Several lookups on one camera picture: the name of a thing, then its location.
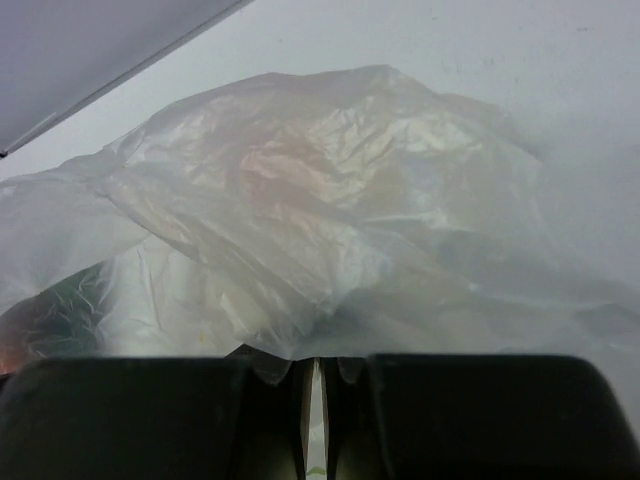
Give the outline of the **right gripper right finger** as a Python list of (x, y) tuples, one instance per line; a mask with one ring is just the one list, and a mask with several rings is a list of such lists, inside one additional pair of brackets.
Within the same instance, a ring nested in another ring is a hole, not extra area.
[(604, 376), (555, 355), (375, 355), (321, 363), (331, 479), (635, 479)]

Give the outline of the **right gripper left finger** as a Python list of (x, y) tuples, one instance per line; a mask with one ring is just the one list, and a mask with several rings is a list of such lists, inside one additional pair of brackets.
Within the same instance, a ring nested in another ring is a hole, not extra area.
[(5, 479), (301, 479), (294, 371), (230, 358), (50, 359), (1, 388)]

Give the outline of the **clear printed plastic bag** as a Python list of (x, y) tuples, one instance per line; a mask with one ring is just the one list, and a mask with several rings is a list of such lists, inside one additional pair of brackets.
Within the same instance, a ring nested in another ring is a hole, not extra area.
[(177, 101), (1, 185), (1, 367), (540, 352), (639, 373), (639, 164), (389, 67)]

